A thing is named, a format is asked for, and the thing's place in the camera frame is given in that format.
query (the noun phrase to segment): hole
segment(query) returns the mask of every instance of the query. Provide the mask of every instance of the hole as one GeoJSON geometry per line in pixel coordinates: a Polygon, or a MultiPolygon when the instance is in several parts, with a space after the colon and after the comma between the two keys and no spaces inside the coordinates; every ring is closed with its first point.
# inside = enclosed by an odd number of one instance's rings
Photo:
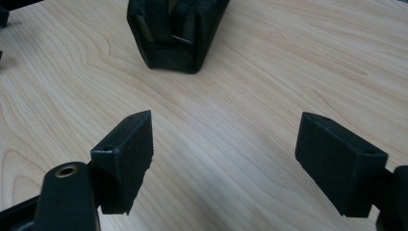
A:
{"type": "Polygon", "coordinates": [[[75,174],[77,170],[78,168],[76,166],[62,167],[55,173],[55,176],[57,176],[58,178],[68,177],[75,174]]]}
{"type": "Polygon", "coordinates": [[[364,149],[363,151],[364,151],[365,153],[367,153],[367,154],[370,154],[370,155],[375,154],[375,151],[374,151],[374,150],[371,150],[371,149],[364,149]]]}
{"type": "Polygon", "coordinates": [[[113,148],[112,146],[108,145],[108,146],[104,146],[104,147],[102,148],[102,150],[104,150],[104,151],[112,151],[112,150],[114,150],[114,148],[113,148]]]}

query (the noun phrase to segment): wood grain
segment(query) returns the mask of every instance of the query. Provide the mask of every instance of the wood grain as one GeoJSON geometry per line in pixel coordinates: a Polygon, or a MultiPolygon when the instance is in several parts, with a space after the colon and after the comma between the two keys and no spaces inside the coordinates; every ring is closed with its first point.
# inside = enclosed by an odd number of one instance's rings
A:
{"type": "Polygon", "coordinates": [[[155,156],[129,217],[103,230],[374,230],[342,218],[294,158],[303,111],[408,164],[408,5],[231,0],[196,75],[148,69],[127,1],[48,0],[1,31],[0,209],[50,168],[89,161],[152,110],[155,156]]]}

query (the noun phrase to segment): wooden table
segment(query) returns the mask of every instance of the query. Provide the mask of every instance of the wooden table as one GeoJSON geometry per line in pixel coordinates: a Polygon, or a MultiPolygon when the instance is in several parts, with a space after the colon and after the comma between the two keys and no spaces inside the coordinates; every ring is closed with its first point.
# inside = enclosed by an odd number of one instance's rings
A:
{"type": "Polygon", "coordinates": [[[408,4],[231,0],[201,71],[150,70],[125,0],[47,0],[0,33],[0,209],[124,117],[151,110],[155,155],[129,217],[103,230],[375,230],[342,218],[294,158],[302,112],[408,164],[408,4]]]}

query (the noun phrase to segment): light wood grain surface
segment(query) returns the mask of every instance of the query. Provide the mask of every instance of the light wood grain surface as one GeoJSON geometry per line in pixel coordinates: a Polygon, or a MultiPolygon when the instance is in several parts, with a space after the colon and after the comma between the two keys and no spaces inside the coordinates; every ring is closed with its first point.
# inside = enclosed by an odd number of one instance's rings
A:
{"type": "Polygon", "coordinates": [[[294,158],[301,113],[408,164],[408,4],[231,0],[201,71],[150,70],[126,0],[47,0],[0,32],[0,209],[151,110],[155,155],[108,230],[375,230],[342,218],[294,158]]]}

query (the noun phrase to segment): metal grommet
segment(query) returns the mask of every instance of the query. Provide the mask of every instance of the metal grommet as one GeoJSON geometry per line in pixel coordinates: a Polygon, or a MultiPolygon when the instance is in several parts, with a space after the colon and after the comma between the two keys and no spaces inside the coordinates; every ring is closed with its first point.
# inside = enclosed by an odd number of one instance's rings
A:
{"type": "Polygon", "coordinates": [[[65,178],[71,176],[77,172],[78,168],[75,165],[61,167],[56,173],[55,176],[58,178],[65,178]]]}

